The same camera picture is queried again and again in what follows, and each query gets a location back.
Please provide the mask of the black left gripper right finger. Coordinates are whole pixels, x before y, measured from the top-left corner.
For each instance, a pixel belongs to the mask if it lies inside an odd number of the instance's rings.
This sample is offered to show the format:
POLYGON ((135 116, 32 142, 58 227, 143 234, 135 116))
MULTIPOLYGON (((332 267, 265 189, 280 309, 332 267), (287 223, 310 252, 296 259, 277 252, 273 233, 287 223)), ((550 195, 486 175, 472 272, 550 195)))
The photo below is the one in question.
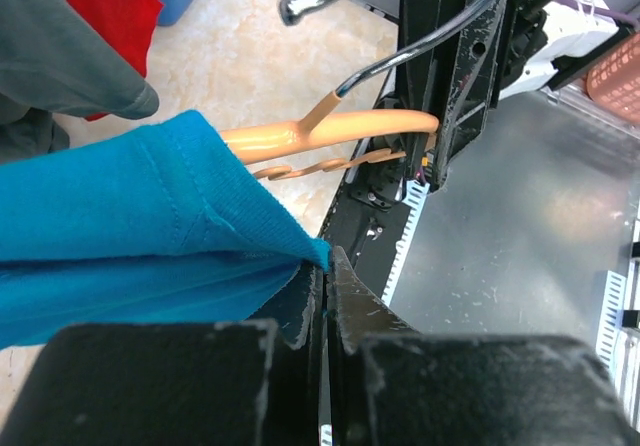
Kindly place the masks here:
POLYGON ((335 248, 327 275, 337 445, 631 445, 604 364, 556 335, 427 335, 335 248))

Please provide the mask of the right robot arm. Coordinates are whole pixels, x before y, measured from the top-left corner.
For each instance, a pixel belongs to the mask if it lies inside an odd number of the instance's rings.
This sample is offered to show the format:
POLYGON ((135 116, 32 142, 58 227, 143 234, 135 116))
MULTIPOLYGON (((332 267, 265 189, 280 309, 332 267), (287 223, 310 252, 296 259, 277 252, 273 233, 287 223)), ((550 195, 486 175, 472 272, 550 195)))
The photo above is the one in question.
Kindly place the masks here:
POLYGON ((631 38, 602 0, 501 0, 397 66, 323 225, 333 445, 635 445, 639 139, 573 81, 631 38))

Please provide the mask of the orange wooden hanger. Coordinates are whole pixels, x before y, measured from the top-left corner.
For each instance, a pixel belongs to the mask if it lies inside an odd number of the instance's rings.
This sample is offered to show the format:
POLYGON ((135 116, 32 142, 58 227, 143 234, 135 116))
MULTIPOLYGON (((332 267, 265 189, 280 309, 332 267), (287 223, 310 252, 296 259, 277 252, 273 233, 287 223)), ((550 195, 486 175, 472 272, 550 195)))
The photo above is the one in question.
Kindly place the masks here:
POLYGON ((338 93, 331 92, 300 120, 229 130, 220 136, 248 166, 370 137, 404 133, 430 135, 439 127, 436 117, 413 110, 334 113, 340 102, 338 93))

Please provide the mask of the blue t shirt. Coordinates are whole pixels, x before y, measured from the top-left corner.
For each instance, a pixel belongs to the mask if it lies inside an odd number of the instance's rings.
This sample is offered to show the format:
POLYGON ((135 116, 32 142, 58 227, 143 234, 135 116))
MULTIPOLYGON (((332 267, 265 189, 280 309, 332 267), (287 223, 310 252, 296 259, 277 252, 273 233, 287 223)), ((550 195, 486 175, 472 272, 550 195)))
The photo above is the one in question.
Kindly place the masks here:
POLYGON ((311 237, 196 111, 1 169, 1 344, 80 323, 241 321, 311 237))

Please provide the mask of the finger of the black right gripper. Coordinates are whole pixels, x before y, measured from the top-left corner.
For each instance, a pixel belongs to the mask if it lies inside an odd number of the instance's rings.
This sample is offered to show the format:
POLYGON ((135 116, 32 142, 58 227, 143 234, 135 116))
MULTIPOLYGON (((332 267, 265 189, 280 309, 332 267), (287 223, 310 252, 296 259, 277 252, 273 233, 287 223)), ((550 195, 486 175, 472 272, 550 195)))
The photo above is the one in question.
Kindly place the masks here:
MULTIPOLYGON (((409 46, 441 25, 442 0, 400 0, 398 45, 409 46)), ((422 53, 400 67, 400 93, 405 106, 441 116, 438 105, 436 49, 422 53)))
POLYGON ((467 0, 458 15, 452 78, 445 94, 432 162, 432 188, 443 186, 449 163, 480 134, 495 89, 497 53, 508 0, 467 0))

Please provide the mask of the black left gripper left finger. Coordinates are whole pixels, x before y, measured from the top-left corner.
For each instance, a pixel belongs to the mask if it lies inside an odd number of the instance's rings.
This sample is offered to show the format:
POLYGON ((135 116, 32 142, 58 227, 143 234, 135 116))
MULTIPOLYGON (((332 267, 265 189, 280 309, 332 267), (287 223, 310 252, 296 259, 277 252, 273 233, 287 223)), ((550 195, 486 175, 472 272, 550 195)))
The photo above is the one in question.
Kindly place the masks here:
POLYGON ((5 445, 315 445, 323 274, 301 266, 248 320, 86 324, 37 357, 5 445))

